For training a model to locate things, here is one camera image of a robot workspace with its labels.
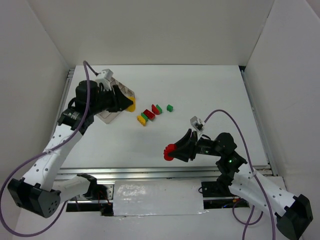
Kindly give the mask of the red rounded lego brick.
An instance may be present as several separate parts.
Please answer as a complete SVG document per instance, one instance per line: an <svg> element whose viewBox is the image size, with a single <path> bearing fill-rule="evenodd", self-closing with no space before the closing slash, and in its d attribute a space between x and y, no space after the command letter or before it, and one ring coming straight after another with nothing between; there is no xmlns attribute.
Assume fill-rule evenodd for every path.
<svg viewBox="0 0 320 240"><path fill-rule="evenodd" d="M174 159L173 156L171 156L170 154L172 152L174 152L177 149L176 144L169 144L165 147L164 151L163 151L163 157L166 161L172 161Z"/></svg>

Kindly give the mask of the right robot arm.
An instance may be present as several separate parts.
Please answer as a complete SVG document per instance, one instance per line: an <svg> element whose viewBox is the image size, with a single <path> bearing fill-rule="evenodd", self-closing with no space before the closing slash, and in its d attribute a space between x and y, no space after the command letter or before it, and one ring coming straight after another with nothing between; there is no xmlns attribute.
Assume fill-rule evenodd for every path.
<svg viewBox="0 0 320 240"><path fill-rule="evenodd" d="M189 129L174 144L164 150L164 159L192 161L196 155L216 156L220 171L216 186L222 194L232 194L248 201L275 220L276 227L289 240L298 240L313 220L310 201L277 186L236 152L237 145L230 133L220 133L216 139L198 138Z"/></svg>

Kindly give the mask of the yellow rounded lego brick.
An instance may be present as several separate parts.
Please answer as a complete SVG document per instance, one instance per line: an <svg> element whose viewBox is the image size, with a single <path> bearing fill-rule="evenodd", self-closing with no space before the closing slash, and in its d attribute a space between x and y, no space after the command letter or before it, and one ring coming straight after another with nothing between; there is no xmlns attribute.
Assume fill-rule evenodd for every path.
<svg viewBox="0 0 320 240"><path fill-rule="evenodd" d="M136 110L136 99L133 96L129 96L128 99L132 101L132 104L125 110L132 113Z"/></svg>

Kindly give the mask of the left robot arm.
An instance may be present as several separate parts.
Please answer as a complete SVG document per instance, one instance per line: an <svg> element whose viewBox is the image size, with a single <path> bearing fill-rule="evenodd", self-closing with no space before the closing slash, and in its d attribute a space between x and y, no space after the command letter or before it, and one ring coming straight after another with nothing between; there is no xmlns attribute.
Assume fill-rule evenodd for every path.
<svg viewBox="0 0 320 240"><path fill-rule="evenodd" d="M89 174L78 173L74 178L57 185L54 185L54 181L69 153L94 122L95 115L103 111L134 111L133 97L125 96L117 84L109 89L106 87L107 83L93 80L83 80L78 84L75 97L59 117L41 157L20 180L13 178L8 183L7 189L18 207L49 218L62 202L78 195L87 199L95 197L97 179Z"/></svg>

